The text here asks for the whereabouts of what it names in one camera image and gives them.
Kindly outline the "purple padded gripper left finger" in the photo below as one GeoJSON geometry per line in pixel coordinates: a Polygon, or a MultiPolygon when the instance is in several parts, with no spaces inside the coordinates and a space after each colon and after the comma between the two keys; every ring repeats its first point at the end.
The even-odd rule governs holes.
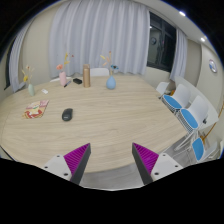
{"type": "Polygon", "coordinates": [[[79,185],[90,154],[91,145],[87,143],[66,155],[55,155],[43,166],[43,169],[79,185]]]}

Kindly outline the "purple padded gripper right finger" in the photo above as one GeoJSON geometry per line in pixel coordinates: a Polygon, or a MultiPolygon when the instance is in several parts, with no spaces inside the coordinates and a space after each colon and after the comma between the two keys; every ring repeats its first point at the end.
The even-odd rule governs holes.
{"type": "Polygon", "coordinates": [[[157,154],[137,143],[132,144],[132,154],[144,185],[182,169],[167,153],[157,154]]]}

